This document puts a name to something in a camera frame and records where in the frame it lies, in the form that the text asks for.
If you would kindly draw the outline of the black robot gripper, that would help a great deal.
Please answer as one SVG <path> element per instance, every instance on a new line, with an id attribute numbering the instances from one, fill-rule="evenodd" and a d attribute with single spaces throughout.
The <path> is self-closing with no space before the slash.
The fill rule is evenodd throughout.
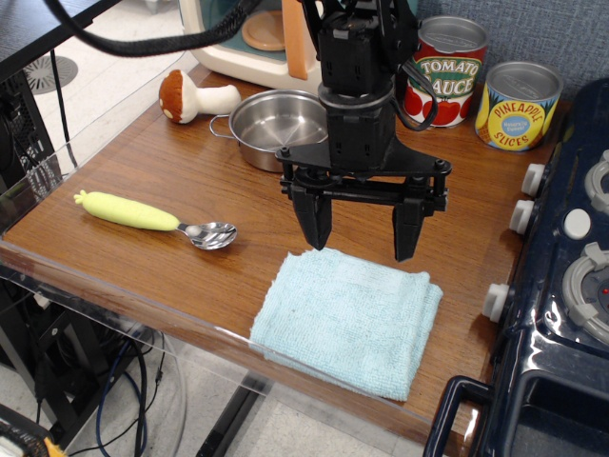
<path id="1" fill-rule="evenodd" d="M 392 106 L 365 113 L 329 108 L 327 139 L 283 147 L 283 193 L 293 204 L 307 243 L 324 248 L 332 230 L 331 201 L 395 206 L 395 259 L 411 259 L 423 212 L 446 210 L 449 162 L 415 151 L 397 138 Z"/>

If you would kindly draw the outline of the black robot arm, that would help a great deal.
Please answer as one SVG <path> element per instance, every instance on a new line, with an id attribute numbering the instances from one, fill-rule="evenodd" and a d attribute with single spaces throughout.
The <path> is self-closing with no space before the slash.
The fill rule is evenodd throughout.
<path id="1" fill-rule="evenodd" d="M 332 230 L 335 200 L 393 208 L 397 261 L 413 257 L 425 218 L 445 210 L 449 162 L 415 151 L 397 137 L 397 125 L 421 131 L 397 100 L 395 77 L 404 71 L 423 83 L 410 59 L 419 48 L 420 23 L 405 1 L 303 3 L 320 62 L 318 88 L 326 112 L 321 143 L 283 147 L 282 191 L 291 200 L 304 238 L 322 249 Z"/>

